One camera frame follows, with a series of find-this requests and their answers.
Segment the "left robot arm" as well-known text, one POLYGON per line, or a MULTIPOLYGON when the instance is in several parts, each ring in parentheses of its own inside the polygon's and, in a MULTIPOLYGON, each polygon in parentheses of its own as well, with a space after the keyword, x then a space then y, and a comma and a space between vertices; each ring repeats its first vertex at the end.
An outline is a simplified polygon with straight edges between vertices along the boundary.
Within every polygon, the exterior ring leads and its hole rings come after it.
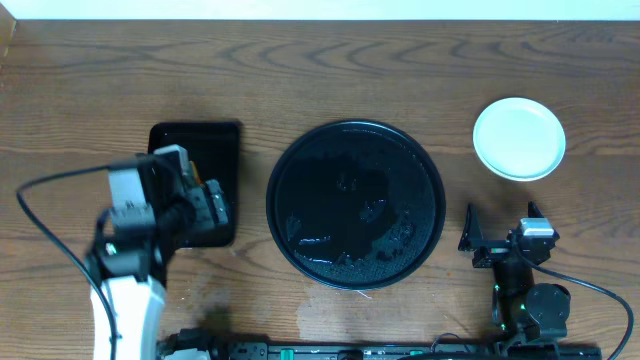
POLYGON ((223 247, 233 211, 188 151, 169 145, 108 168, 112 204, 97 219, 85 266, 96 359, 153 359, 168 265, 179 249, 223 247))

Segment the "orange green sponge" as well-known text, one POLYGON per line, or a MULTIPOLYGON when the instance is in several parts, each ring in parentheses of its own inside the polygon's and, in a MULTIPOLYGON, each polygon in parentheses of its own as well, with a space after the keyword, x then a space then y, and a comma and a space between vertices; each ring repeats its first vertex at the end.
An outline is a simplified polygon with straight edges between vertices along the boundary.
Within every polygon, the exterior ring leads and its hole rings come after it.
POLYGON ((202 185, 202 180, 199 177, 199 173, 198 173, 196 164, 193 161, 190 160, 190 165, 191 165, 191 169, 192 169, 192 173, 193 173, 194 183, 197 186, 202 185))

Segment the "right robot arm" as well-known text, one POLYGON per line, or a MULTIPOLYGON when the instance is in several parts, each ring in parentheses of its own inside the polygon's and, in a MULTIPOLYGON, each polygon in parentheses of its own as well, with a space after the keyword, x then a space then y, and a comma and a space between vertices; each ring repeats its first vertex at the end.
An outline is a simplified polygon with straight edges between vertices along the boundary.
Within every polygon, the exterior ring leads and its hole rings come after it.
POLYGON ((567 336, 571 295, 559 284, 537 283, 533 275, 558 239, 534 202, 528 203, 528 216, 502 240, 486 239, 475 207, 467 206, 458 249, 473 254, 475 268, 493 271, 492 321, 503 331, 493 344, 496 353, 559 355, 557 341, 567 336))

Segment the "light green plate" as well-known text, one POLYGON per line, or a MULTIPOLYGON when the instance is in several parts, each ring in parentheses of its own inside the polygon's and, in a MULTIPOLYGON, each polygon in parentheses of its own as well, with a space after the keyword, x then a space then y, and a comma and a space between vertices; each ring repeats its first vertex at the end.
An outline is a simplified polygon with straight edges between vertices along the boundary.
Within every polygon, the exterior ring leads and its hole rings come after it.
POLYGON ((551 174, 561 163, 567 145, 558 117, 541 103, 522 97, 488 105, 476 119, 472 142, 486 168, 517 182, 551 174))

